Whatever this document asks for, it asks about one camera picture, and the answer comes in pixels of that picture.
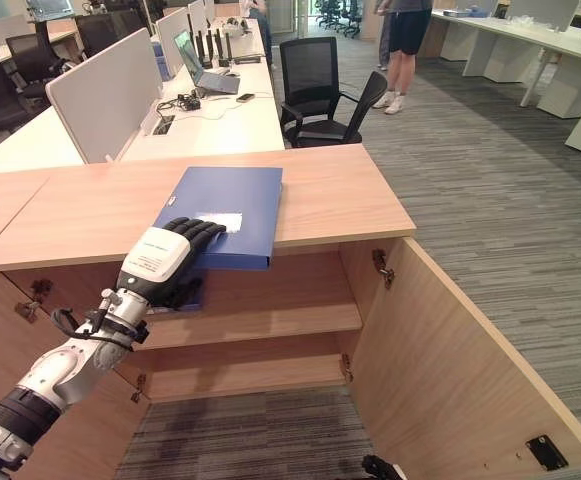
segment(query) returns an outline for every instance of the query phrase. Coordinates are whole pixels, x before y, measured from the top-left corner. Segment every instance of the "door hinge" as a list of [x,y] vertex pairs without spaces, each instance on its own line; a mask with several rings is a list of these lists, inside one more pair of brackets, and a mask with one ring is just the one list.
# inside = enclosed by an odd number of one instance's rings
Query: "door hinge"
[[28,322],[34,323],[37,319],[35,315],[35,310],[41,306],[41,304],[48,298],[50,292],[52,291],[52,281],[47,278],[42,278],[40,280],[35,280],[30,285],[32,290],[32,301],[30,302],[17,302],[14,306],[14,311],[25,318]]
[[374,262],[374,268],[376,268],[377,272],[383,276],[383,282],[386,289],[389,289],[394,281],[394,270],[387,268],[386,252],[378,248],[373,250],[372,261]]
[[352,375],[350,356],[347,353],[341,355],[341,362],[339,363],[339,366],[341,367],[341,373],[346,379],[346,382],[352,383],[352,380],[354,380],[354,375]]
[[548,472],[568,466],[568,461],[547,435],[540,435],[527,441],[526,447],[532,452],[534,458],[537,459],[543,469]]
[[139,403],[139,400],[141,399],[141,394],[143,393],[143,389],[146,386],[146,380],[147,377],[145,373],[141,373],[137,377],[137,391],[134,392],[130,397],[130,400],[132,400],[134,403]]

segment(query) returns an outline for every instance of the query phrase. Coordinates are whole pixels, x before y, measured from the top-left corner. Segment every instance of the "cabinet door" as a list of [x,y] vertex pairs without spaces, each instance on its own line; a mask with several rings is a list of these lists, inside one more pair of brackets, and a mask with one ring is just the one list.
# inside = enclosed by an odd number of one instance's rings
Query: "cabinet door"
[[[32,324],[14,312],[17,302],[27,301],[0,274],[0,399],[37,357],[65,341],[40,309]],[[39,441],[17,480],[112,478],[147,408],[145,399],[139,404],[130,401],[133,392],[116,373],[104,377],[88,398],[71,408]]]
[[581,465],[581,424],[423,249],[386,249],[386,289],[373,248],[341,257],[364,317],[350,389],[377,454],[409,480],[535,478],[526,442],[547,435]]

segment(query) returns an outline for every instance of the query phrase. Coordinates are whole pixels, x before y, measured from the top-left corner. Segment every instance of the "blue folder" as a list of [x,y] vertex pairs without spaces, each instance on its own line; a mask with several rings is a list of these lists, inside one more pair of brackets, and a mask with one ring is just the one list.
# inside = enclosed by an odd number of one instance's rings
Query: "blue folder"
[[154,223],[201,218],[227,227],[197,268],[266,270],[281,196],[281,168],[189,167]]

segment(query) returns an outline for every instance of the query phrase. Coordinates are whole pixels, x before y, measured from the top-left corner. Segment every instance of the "desk partition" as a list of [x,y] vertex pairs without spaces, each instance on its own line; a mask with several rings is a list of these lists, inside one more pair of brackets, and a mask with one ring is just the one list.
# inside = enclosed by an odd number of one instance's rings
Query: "desk partition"
[[5,45],[8,37],[27,35],[32,32],[31,25],[26,22],[23,15],[0,18],[0,45]]
[[506,18],[527,15],[536,23],[548,23],[565,32],[578,6],[579,0],[512,0]]
[[194,35],[198,35],[199,30],[205,35],[208,31],[208,24],[206,23],[206,7],[203,5],[203,0],[196,0],[188,5],[188,12]]
[[161,89],[161,75],[145,28],[46,86],[50,102],[87,163],[116,159]]
[[183,60],[177,45],[174,43],[174,37],[184,30],[189,30],[188,9],[182,7],[167,17],[157,20],[156,28],[159,43],[161,43],[161,48],[163,48],[163,56],[166,58],[168,72],[171,77],[174,77],[183,66]]
[[206,18],[208,19],[208,22],[212,24],[212,22],[214,22],[214,18],[216,17],[214,11],[214,0],[205,0],[205,4],[206,4]]

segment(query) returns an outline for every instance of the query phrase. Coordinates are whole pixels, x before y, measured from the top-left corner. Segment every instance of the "black device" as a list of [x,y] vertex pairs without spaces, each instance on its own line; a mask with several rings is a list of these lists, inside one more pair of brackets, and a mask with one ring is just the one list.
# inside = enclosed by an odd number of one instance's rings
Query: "black device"
[[210,59],[210,63],[212,63],[212,57],[214,56],[214,44],[212,43],[212,32],[210,30],[208,30],[208,33],[206,34],[206,41],[208,42],[208,58]]
[[242,63],[261,63],[261,57],[259,55],[246,55],[243,57],[236,57],[234,63],[237,65]]
[[237,102],[239,103],[246,103],[249,102],[254,98],[254,93],[244,93],[239,98],[237,98]]
[[217,28],[217,33],[214,35],[214,41],[217,42],[217,55],[219,56],[219,66],[227,67],[228,65],[222,65],[223,59],[223,45],[221,44],[221,32]]
[[199,62],[203,68],[212,68],[212,62],[206,60],[205,47],[203,46],[203,33],[199,30],[199,34],[196,36],[197,39],[197,54],[199,55]]
[[230,35],[228,35],[228,32],[226,32],[226,48],[228,49],[228,62],[231,62],[232,61],[232,47],[230,46]]
[[236,95],[239,91],[239,78],[219,75],[217,73],[205,72],[201,66],[201,62],[197,58],[190,34],[187,31],[181,32],[174,37],[174,43],[179,49],[181,59],[185,64],[195,87],[203,88],[210,93],[227,93]]

